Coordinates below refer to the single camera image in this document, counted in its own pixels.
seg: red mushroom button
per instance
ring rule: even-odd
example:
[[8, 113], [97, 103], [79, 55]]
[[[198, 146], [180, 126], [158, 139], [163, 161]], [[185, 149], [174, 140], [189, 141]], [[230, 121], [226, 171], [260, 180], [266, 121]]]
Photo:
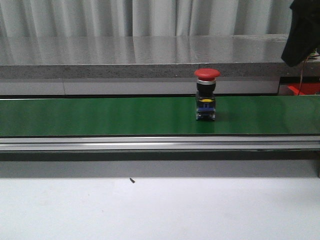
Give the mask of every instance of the red mushroom button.
[[212, 68], [200, 68], [194, 72], [194, 75], [202, 81], [213, 81], [216, 77], [220, 76], [220, 72]]

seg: gray countertop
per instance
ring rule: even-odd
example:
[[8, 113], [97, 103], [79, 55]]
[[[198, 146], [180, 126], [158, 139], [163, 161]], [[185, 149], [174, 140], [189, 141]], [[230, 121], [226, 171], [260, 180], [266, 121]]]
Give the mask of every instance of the gray countertop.
[[[0, 37], [0, 79], [188, 78], [198, 68], [223, 77], [299, 76], [281, 54], [287, 35]], [[320, 75], [310, 60], [305, 76]]]

